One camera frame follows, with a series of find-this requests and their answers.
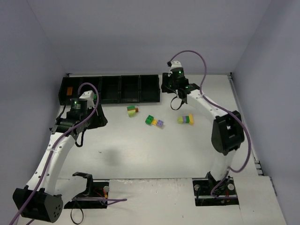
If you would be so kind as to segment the lime rounded lego brick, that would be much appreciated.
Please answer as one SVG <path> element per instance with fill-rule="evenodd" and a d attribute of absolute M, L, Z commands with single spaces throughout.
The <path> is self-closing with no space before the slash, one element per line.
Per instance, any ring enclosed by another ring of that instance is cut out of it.
<path fill-rule="evenodd" d="M 179 124 L 183 124 L 184 123 L 183 116 L 179 116 L 177 121 L 178 121 Z"/>

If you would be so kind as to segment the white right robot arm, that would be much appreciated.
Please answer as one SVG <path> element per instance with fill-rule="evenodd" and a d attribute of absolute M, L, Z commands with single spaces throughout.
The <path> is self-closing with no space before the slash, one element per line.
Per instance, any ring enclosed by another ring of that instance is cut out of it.
<path fill-rule="evenodd" d="M 207 97 L 195 83 L 189 83 L 182 67 L 171 69 L 162 75 L 162 91 L 175 93 L 182 103 L 200 111 L 212 123 L 211 143 L 216 151 L 211 170 L 207 173 L 211 186 L 215 186 L 228 174 L 236 150 L 244 142 L 244 130 L 236 119 L 238 111 L 225 112 Z"/>

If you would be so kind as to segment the orange lego brick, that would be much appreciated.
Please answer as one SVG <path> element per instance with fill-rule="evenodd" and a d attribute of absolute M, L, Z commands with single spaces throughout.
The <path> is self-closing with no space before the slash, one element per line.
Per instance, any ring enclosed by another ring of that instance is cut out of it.
<path fill-rule="evenodd" d="M 66 95 L 67 96 L 72 96 L 72 93 L 73 93 L 73 87 L 67 87 Z"/>

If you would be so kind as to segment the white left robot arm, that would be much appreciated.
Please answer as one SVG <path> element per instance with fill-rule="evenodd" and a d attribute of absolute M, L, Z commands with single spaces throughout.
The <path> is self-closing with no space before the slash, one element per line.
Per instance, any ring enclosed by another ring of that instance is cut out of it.
<path fill-rule="evenodd" d="M 104 127 L 107 119 L 99 101 L 92 97 L 71 99 L 66 117 L 58 117 L 51 129 L 48 147 L 25 187 L 16 188 L 13 200 L 18 212 L 10 222 L 24 218 L 54 223 L 66 203 L 80 192 L 87 192 L 91 177 L 75 172 L 70 178 L 59 179 L 62 166 L 79 136 L 88 129 Z"/>

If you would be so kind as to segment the yellow curved lego brick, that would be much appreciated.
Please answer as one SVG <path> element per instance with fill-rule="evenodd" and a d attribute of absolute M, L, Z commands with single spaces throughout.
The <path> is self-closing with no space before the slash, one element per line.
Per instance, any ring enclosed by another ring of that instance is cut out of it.
<path fill-rule="evenodd" d="M 191 113 L 188 115 L 188 120 L 189 120 L 190 125 L 194 124 L 194 118 L 193 118 L 193 115 Z"/>

